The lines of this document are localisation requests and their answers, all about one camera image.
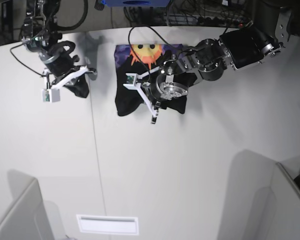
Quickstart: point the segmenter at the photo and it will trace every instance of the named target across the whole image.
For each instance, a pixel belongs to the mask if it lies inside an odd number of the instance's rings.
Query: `metal bracket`
[[[160,67],[156,67],[152,70],[150,70],[150,74],[157,72],[160,69]],[[149,72],[145,72],[142,75],[138,75],[136,73],[126,73],[128,79],[127,83],[124,83],[123,86],[129,90],[135,90],[139,93],[140,97],[143,99],[145,105],[147,106],[149,112],[152,114],[152,121],[151,123],[156,123],[156,118],[159,115],[159,110],[155,109],[156,107],[152,105],[144,91],[141,89],[141,83],[138,82],[138,80],[142,80],[144,77],[149,75]]]
[[[47,68],[44,69],[44,83],[46,85],[45,89],[42,89],[42,100],[43,102],[55,103],[60,101],[60,89],[70,83],[73,79],[76,79],[82,76],[85,73],[89,72],[89,68],[87,66],[81,66],[78,71],[72,72],[59,81],[55,85],[50,84],[49,75],[51,74]]]
[[[288,33],[287,28],[289,27],[291,13],[291,10],[280,12],[275,28],[275,37],[279,42],[282,42],[284,46],[288,43],[290,38],[290,34]]]

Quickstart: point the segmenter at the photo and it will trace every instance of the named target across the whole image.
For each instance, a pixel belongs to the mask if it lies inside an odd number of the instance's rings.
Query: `black cable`
[[[178,26],[179,23],[178,23],[177,15],[176,15],[174,8],[172,7],[172,11],[173,11],[174,19],[175,19],[175,24]]]
[[[244,11],[244,8],[245,8],[246,3],[247,3],[247,0],[245,0],[244,3],[242,4],[242,7],[240,7],[240,10],[239,10],[239,12],[238,12],[238,15],[236,16],[236,18],[235,18],[235,20],[234,20],[233,22],[237,21],[239,17],[241,17],[241,18],[242,18],[242,17],[245,17],[245,16],[243,16],[243,15],[241,14],[241,12]]]
[[[197,2],[196,2],[196,0],[194,0],[193,2],[191,1],[191,0],[186,0],[186,2],[192,7],[192,11],[191,11],[191,13],[197,13],[200,17],[202,17],[202,15],[200,14],[200,12],[197,10]]]
[[[131,7],[131,6],[129,7],[128,16],[129,16],[129,19],[131,20],[131,23],[138,24],[139,20],[136,17],[136,10],[134,7]]]
[[[227,27],[226,27],[226,29],[224,30],[223,34],[225,34],[225,33],[228,31],[230,25],[233,24],[234,18],[235,18],[235,16],[236,16],[236,14],[238,14],[238,10],[233,11],[233,15],[232,15],[231,21],[230,21],[229,24],[227,24]]]
[[[124,13],[125,18],[129,21],[130,27],[132,27],[133,21],[131,20],[131,18],[129,16],[128,9],[126,6],[123,8],[123,13]]]
[[[40,77],[44,77],[45,75],[42,75],[41,73],[39,73],[39,72],[33,70],[32,68],[28,67],[27,65],[25,65],[25,64],[24,64],[22,61],[20,61],[20,60],[16,57],[16,55],[12,52],[13,49],[19,48],[19,47],[21,47],[21,46],[23,46],[23,45],[24,45],[24,43],[19,44],[19,45],[17,45],[17,46],[11,47],[11,48],[10,48],[10,53],[11,53],[12,56],[15,58],[15,60],[17,60],[19,63],[21,63],[24,67],[26,67],[26,68],[29,69],[30,71],[34,72],[35,74],[38,74]]]
[[[183,0],[180,7],[178,6],[173,6],[173,7],[177,10],[177,13],[182,14],[184,16],[187,26],[190,26],[188,21],[188,16],[195,19],[196,21],[198,21],[198,18],[192,15],[196,11],[196,9],[194,8],[190,9],[189,7],[185,6],[186,3],[188,3],[190,7],[193,7],[189,3],[189,0]]]
[[[129,31],[129,35],[128,35],[128,43],[129,43],[129,46],[131,48],[131,51],[134,53],[134,55],[136,56],[136,58],[139,60],[139,62],[144,66],[144,68],[146,69],[146,71],[148,71],[149,73],[149,77],[148,77],[148,82],[150,81],[151,79],[151,73],[150,73],[150,69],[145,65],[145,63],[140,59],[140,57],[138,56],[138,54],[136,53],[136,51],[134,50],[131,42],[130,42],[130,35],[131,35],[131,32],[133,31],[133,29],[135,28],[140,28],[140,27],[146,27],[146,28],[149,28],[151,29],[166,45],[168,45],[169,47],[175,49],[175,50],[178,50],[179,49],[175,46],[172,46],[170,43],[168,43],[156,30],[154,30],[152,27],[150,26],[147,26],[147,25],[141,25],[141,26],[134,26],[133,28],[130,29]]]
[[[204,19],[206,19],[206,9],[207,9],[206,1],[204,1],[203,7],[204,7],[204,13],[203,13],[203,15],[204,15]]]
[[[18,40],[21,41],[22,40],[22,33],[23,33],[24,29],[21,27],[20,32],[19,32],[19,36],[18,36]]]
[[[233,6],[225,6],[223,5],[222,3],[220,3],[219,1],[213,1],[213,0],[203,0],[205,4],[209,5],[209,6],[212,6],[212,7],[222,7],[222,10],[221,10],[221,13],[220,13],[220,16],[224,19],[228,19],[230,16],[231,16],[231,13],[230,12],[234,12],[234,11],[238,11],[238,8],[235,8]],[[247,13],[247,11],[243,8],[240,9],[240,13],[243,12],[243,14],[240,14],[242,17],[245,17],[247,19],[250,19],[250,14]]]
[[[169,6],[167,7],[167,11],[166,11],[166,25],[168,27],[170,27],[170,23],[169,23],[169,16],[170,16],[170,11],[173,8],[174,4],[175,4],[176,0],[171,0]]]
[[[114,29],[115,25],[114,25],[114,18],[113,18],[113,13],[112,13],[112,7],[110,7],[110,19],[111,19],[111,27],[112,27],[112,29]]]
[[[11,44],[14,42],[13,39],[9,39],[3,31],[0,31],[0,36],[4,38],[5,44]]]
[[[59,26],[57,25],[57,30],[59,31],[73,31],[75,29],[77,29],[78,27],[81,26],[81,24],[86,20],[87,15],[88,15],[88,0],[83,0],[83,15],[81,17],[81,19],[79,20],[79,22],[73,26]]]
[[[21,47],[21,46],[23,46],[23,45],[26,45],[27,43],[29,43],[29,42],[31,42],[33,39],[35,39],[37,36],[39,36],[39,35],[47,28],[47,26],[48,26],[50,20],[52,19],[53,15],[55,14],[55,11],[56,11],[56,9],[58,8],[59,4],[60,4],[60,2],[57,3],[57,4],[55,5],[53,11],[51,12],[50,16],[47,18],[47,20],[46,20],[46,22],[45,22],[45,25],[43,26],[43,28],[42,28],[42,30],[41,30],[40,32],[38,32],[38,33],[37,33],[35,36],[33,36],[31,39],[29,39],[29,40],[27,40],[27,41],[25,41],[25,42],[23,42],[23,43],[21,43],[21,44],[19,44],[19,45],[17,45],[17,46],[13,46],[13,47],[10,48],[10,53],[11,53],[11,55],[15,58],[15,60],[17,60],[17,61],[18,61],[20,64],[22,64],[24,67],[26,67],[26,68],[29,69],[30,71],[34,72],[35,74],[39,75],[40,77],[44,77],[45,75],[43,75],[43,74],[41,74],[41,73],[39,73],[39,72],[33,70],[32,68],[28,67],[28,66],[25,65],[23,62],[21,62],[21,61],[16,57],[16,55],[12,52],[12,50],[13,50],[13,49],[16,49],[16,48],[19,48],[19,47]]]

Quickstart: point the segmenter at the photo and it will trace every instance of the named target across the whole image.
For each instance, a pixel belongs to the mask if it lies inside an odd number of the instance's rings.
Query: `white vent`
[[[80,232],[90,234],[139,235],[137,217],[77,215]]]

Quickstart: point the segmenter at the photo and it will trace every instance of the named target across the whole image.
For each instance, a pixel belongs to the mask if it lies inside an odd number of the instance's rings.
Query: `black cloth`
[[[117,79],[117,89],[116,89],[116,96],[115,96],[115,105],[117,109],[118,116],[123,117],[133,113],[140,104],[144,101],[139,95],[137,91],[129,90],[124,87],[124,84],[127,83],[127,75],[126,73],[136,73],[136,74],[143,74],[146,72],[145,67],[140,62],[135,62],[131,66],[133,57],[129,56],[127,60],[116,69],[116,79]],[[183,80],[190,80],[190,85],[192,86],[194,81],[197,79],[195,74],[184,73],[175,77],[183,78]],[[156,80],[158,73],[152,73],[151,78],[152,81]],[[161,102],[160,108],[162,109],[173,109],[178,111],[180,114],[184,114],[186,112],[186,105],[187,105],[187,96],[182,96],[179,98],[173,98],[172,100],[165,100]]]

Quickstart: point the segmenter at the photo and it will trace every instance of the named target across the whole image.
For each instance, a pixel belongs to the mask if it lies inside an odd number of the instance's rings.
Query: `wires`
[[[238,13],[238,9],[237,9],[236,11],[234,11],[234,13],[233,13],[233,15],[232,15],[232,18],[231,18],[231,22],[233,22],[233,20],[234,20],[236,14]],[[226,29],[224,30],[223,34],[225,34],[225,33],[228,31],[228,29],[229,29],[229,25],[227,25],[227,27],[226,27]]]
[[[113,13],[112,13],[112,7],[110,7],[110,18],[111,18],[111,27],[114,29],[114,18],[113,18]]]
[[[40,77],[44,77],[44,75],[42,75],[41,73],[39,73],[39,72],[33,70],[32,68],[28,67],[28,66],[25,65],[23,62],[21,62],[21,61],[16,57],[16,55],[12,52],[13,49],[19,48],[19,47],[21,47],[21,46],[23,46],[23,45],[24,45],[24,43],[19,44],[19,45],[17,45],[17,46],[11,47],[11,48],[10,48],[10,53],[11,53],[12,56],[15,58],[15,60],[17,60],[19,63],[21,63],[24,67],[26,67],[26,68],[29,69],[30,71],[34,72],[35,74],[38,74]]]
[[[123,8],[123,13],[124,13],[125,18],[129,21],[130,27],[132,27],[133,20],[130,18],[130,15],[129,15],[129,12],[128,12],[128,9],[126,6]]]
[[[88,15],[88,0],[83,0],[83,14],[79,22],[73,26],[57,26],[57,30],[59,31],[73,31],[80,27],[82,23],[86,20],[87,15]]]
[[[6,33],[0,30],[0,36],[4,39],[4,44],[14,43],[14,40],[7,37]]]
[[[175,2],[176,2],[176,0],[171,0],[169,6],[167,7],[167,11],[166,11],[166,25],[168,27],[171,27],[170,23],[169,23],[169,16],[170,16],[171,9],[174,7]]]
[[[191,0],[184,0],[180,7],[174,6],[177,12],[185,16],[186,24],[189,26],[188,16],[198,21],[198,18],[194,16],[197,12],[196,3],[191,2]]]
[[[23,62],[21,62],[21,61],[16,57],[16,55],[12,52],[12,50],[13,50],[13,49],[16,49],[16,48],[19,48],[19,47],[21,47],[21,46],[23,46],[23,45],[26,45],[27,43],[29,43],[29,42],[31,42],[32,40],[34,40],[37,36],[39,36],[40,34],[42,34],[42,33],[46,30],[46,28],[47,28],[49,22],[51,21],[51,19],[52,19],[52,17],[53,17],[53,15],[56,14],[55,11],[58,9],[59,4],[60,4],[60,2],[57,3],[57,4],[55,5],[54,9],[52,10],[50,16],[47,18],[47,20],[46,20],[46,22],[45,22],[45,25],[43,26],[43,28],[42,28],[42,30],[41,30],[40,32],[38,32],[38,33],[37,33],[35,36],[33,36],[31,39],[29,39],[29,40],[27,40],[27,41],[25,41],[25,42],[23,42],[23,43],[21,43],[21,44],[19,44],[19,45],[17,45],[17,46],[13,46],[13,47],[10,48],[10,53],[11,53],[11,55],[15,58],[15,60],[17,60],[17,61],[18,61],[20,64],[22,64],[24,67],[26,67],[27,69],[29,69],[29,70],[32,71],[33,73],[39,75],[40,77],[44,77],[45,75],[43,75],[43,74],[41,74],[41,73],[39,73],[39,72],[33,70],[32,68],[28,67],[28,66],[25,65]]]
[[[141,25],[141,26],[134,26],[133,28],[131,28],[130,29],[130,31],[129,31],[129,35],[128,35],[128,43],[129,43],[129,46],[130,46],[130,48],[131,48],[131,50],[132,50],[132,52],[133,52],[133,54],[136,56],[136,58],[139,60],[139,62],[144,66],[144,68],[148,71],[148,73],[149,73],[149,76],[148,76],[148,82],[150,81],[150,79],[151,79],[151,72],[150,72],[150,69],[145,65],[145,63],[140,59],[140,57],[138,56],[138,54],[136,53],[136,51],[134,50],[134,48],[133,48],[133,46],[132,46],[132,44],[131,44],[131,42],[130,42],[130,36],[131,36],[131,32],[133,31],[133,29],[135,29],[135,28],[139,28],[139,27],[146,27],[146,28],[149,28],[149,29],[151,29],[166,45],[168,45],[169,47],[171,47],[171,48],[173,48],[173,49],[175,49],[175,50],[178,50],[179,51],[179,49],[177,48],[177,47],[175,47],[175,46],[172,46],[170,43],[168,43],[156,30],[154,30],[152,27],[150,27],[150,26],[147,26],[147,25]]]

